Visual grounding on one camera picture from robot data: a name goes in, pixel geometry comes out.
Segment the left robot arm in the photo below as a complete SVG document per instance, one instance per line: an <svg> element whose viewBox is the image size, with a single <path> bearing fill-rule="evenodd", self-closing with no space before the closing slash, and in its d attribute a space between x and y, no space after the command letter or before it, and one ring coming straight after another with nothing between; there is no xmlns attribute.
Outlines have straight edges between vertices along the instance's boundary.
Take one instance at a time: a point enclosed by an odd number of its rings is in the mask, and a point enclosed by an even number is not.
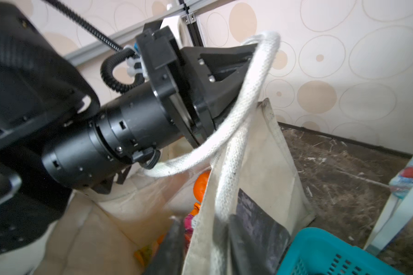
<svg viewBox="0 0 413 275"><path fill-rule="evenodd" d="M60 1L51 5L114 50L101 105L80 72L12 3L0 2L0 275L28 275L75 190L109 194L133 164L150 170L186 138L197 148L226 119L256 43L180 48L153 25L121 47Z"/></svg>

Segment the orange tangerine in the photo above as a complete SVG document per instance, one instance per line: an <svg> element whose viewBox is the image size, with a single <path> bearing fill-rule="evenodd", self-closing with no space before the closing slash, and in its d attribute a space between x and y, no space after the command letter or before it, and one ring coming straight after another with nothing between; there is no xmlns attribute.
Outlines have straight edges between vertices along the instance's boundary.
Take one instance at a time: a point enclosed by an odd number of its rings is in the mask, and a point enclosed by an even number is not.
<svg viewBox="0 0 413 275"><path fill-rule="evenodd" d="M211 170L207 170L203 172L202 174L199 175L199 177L196 179L195 184L193 186L193 194L196 198L196 200L199 203L202 203L208 181L209 181L209 176L210 176Z"/></svg>

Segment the pink orange snack packet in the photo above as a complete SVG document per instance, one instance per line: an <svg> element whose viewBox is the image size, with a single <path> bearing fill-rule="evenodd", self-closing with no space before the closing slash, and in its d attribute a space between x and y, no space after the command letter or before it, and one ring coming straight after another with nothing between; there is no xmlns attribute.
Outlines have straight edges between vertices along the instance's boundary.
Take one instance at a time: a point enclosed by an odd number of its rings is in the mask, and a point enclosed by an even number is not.
<svg viewBox="0 0 413 275"><path fill-rule="evenodd" d="M185 238L186 249L188 249L190 245L193 232L197 224L197 215L200 212L200 207L201 205L196 202L193 205L193 210L184 219L184 228L185 228L184 238Z"/></svg>

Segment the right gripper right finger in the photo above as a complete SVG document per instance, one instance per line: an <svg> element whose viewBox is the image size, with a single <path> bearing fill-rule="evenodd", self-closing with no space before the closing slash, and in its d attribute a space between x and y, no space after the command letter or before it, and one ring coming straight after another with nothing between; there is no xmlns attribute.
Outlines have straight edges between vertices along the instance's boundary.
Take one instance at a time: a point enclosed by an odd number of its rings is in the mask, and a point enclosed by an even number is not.
<svg viewBox="0 0 413 275"><path fill-rule="evenodd" d="M275 275L290 245L288 230L272 218L229 218L233 275Z"/></svg>

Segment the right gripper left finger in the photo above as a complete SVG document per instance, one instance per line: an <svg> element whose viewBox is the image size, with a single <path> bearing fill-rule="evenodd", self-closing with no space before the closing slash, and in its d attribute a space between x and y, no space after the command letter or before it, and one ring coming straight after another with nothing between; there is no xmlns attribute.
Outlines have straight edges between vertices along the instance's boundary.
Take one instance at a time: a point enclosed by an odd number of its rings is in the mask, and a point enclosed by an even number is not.
<svg viewBox="0 0 413 275"><path fill-rule="evenodd" d="M176 216L172 216L171 220L172 226L143 275L182 274L185 253L184 220Z"/></svg>

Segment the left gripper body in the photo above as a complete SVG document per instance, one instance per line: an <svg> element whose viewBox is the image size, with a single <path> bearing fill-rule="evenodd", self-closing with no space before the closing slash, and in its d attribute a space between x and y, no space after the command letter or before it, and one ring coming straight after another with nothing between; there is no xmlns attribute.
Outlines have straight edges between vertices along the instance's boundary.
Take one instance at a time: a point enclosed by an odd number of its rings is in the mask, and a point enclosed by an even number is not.
<svg viewBox="0 0 413 275"><path fill-rule="evenodd" d="M185 137L198 147L236 101L257 46L179 48L169 27L146 30L136 42L155 97L139 143L161 149Z"/></svg>

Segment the white canvas grocery bag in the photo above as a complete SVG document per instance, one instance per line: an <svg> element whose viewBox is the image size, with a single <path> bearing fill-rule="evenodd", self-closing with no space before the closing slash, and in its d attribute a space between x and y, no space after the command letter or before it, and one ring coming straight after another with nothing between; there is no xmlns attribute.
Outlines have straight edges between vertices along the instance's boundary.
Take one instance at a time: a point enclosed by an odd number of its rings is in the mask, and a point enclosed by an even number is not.
<svg viewBox="0 0 413 275"><path fill-rule="evenodd" d="M211 170L197 224L185 248L182 275L229 275L229 218L272 218L293 238L314 213L270 102L258 102L280 36L255 44L236 106L199 148L139 169L108 196L74 194L65 215L45 235L38 275L140 275L155 257L172 216L183 220L199 203L193 186Z"/></svg>

